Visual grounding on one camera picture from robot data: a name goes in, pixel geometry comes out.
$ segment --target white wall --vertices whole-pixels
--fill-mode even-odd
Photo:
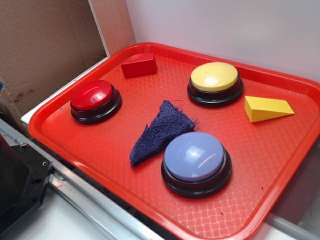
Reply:
[[[156,42],[320,82],[319,0],[126,0]]]

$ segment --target button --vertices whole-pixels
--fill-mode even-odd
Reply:
[[[238,79],[238,71],[225,62],[210,62],[193,70],[191,82],[195,88],[205,92],[219,92],[233,86]]]
[[[195,104],[216,108],[238,100],[243,89],[244,83],[234,66],[225,62],[210,62],[193,70],[187,93]]]
[[[80,111],[92,110],[106,103],[112,96],[112,85],[104,80],[94,80],[79,87],[71,97],[72,106]]]
[[[218,139],[205,132],[189,132],[167,146],[161,175],[175,194],[191,199],[211,196],[230,180],[232,163]]]
[[[104,80],[94,80],[71,96],[71,115],[80,124],[95,124],[115,114],[122,105],[120,93]]]

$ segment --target triangular fabric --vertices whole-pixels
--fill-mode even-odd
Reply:
[[[193,131],[195,126],[195,121],[189,119],[168,100],[164,100],[160,112],[150,126],[146,125],[143,134],[135,143],[129,156],[131,166],[136,167],[160,153],[174,138]]]

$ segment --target tray rim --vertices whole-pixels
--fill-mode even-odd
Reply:
[[[267,76],[269,79],[266,79],[264,77],[263,79],[249,79],[255,82],[267,84],[274,87],[280,87],[279,81],[284,86],[281,86],[280,88],[286,89],[289,91],[293,91],[296,93],[303,94],[305,96],[308,96],[311,98],[319,107],[320,109],[320,84],[298,76],[290,75],[287,73],[281,73],[274,70],[268,70],[265,68],[252,66],[240,62],[230,61],[227,59],[214,57],[202,53],[197,53],[181,48],[176,48],[172,46],[167,46],[159,43],[153,43],[153,42],[143,42],[134,44],[131,46],[128,46],[121,51],[117,52],[113,56],[111,56],[108,60],[102,62],[99,66],[94,68],[92,71],[88,72],[87,74],[83,75],[77,82],[74,83],[72,88],[75,88],[77,86],[82,85],[85,83],[85,79],[90,79],[91,76],[94,76],[97,74],[97,71],[101,67],[107,68],[105,72],[110,71],[113,67],[113,65],[118,65],[119,62],[122,62],[122,59],[126,59],[134,54],[140,54],[140,53],[147,53],[149,51],[159,51],[159,50],[166,50],[166,54],[169,58],[179,60],[179,58],[183,58],[183,62],[187,62],[186,59],[196,59],[196,64],[204,64],[208,62],[226,62],[229,64],[234,65],[237,70],[240,72],[241,76],[244,79],[249,79],[246,77],[246,72],[249,71],[256,74],[256,76]],[[53,97],[51,100],[46,102],[43,106],[41,106],[31,117],[30,122],[28,124],[28,131],[31,136],[33,136],[35,139],[46,145],[48,148],[52,148],[56,152],[58,150],[58,154],[61,155],[61,152],[63,155],[61,155],[65,159],[69,159],[72,162],[77,160],[77,156],[71,152],[64,151],[63,147],[61,147],[59,144],[55,143],[51,139],[48,139],[44,135],[41,134],[42,130],[42,123],[43,120],[47,119],[50,114],[52,113],[52,109],[49,108],[49,106],[55,106],[54,109],[58,109],[60,106],[66,103],[65,100],[68,96],[70,98],[71,90],[70,87],[63,90],[61,93],[59,93],[57,96]],[[273,181],[268,191],[265,193],[265,196],[261,199],[260,203],[257,205],[257,207],[253,210],[251,216],[247,219],[245,224],[242,226],[242,228],[237,231],[235,234],[220,238],[220,239],[244,239],[248,238],[251,235],[254,234],[255,231],[258,230],[259,226],[263,223],[264,219],[267,217],[269,212],[271,211],[273,205],[278,200],[279,196],[281,195],[282,191],[286,188],[287,184],[291,180],[292,176],[295,174],[297,168],[304,160],[304,157],[309,152],[310,148],[312,147],[313,143],[316,141],[317,137],[320,133],[320,114],[318,114],[317,119],[313,123],[313,125],[310,127],[309,131],[306,133],[305,137],[301,141],[301,145],[299,148],[297,148],[294,153],[292,154],[292,157],[287,161],[287,165],[282,168],[281,172],[277,176],[277,178]],[[104,182],[108,185],[111,184],[111,191],[114,192],[117,196],[120,193],[122,199],[128,199],[130,198],[130,204],[134,207],[139,206],[139,204],[142,203],[142,201],[139,198],[132,198],[133,194],[123,191],[122,187],[117,184],[116,182],[107,179],[105,176],[99,175],[98,173],[92,171],[90,168],[85,167],[83,170],[86,171],[87,174],[90,175],[90,177],[93,177],[96,179],[96,181],[99,181],[97,179],[104,179]],[[173,223],[172,219],[161,215],[157,212],[156,209],[152,206],[143,207],[144,214],[146,214],[151,219],[155,220],[165,229],[169,230],[172,228],[176,228],[176,224]],[[177,235],[179,238],[185,238],[185,239],[194,239],[194,240],[200,240],[204,239],[202,237],[196,236],[193,232],[186,229],[184,226],[182,226],[182,230],[180,230],[178,233],[173,233]]]

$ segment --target wooden block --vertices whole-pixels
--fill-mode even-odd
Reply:
[[[295,114],[285,100],[245,96],[244,109],[251,123]]]
[[[157,73],[157,63],[154,53],[143,53],[135,59],[130,59],[121,64],[123,75],[126,79]]]

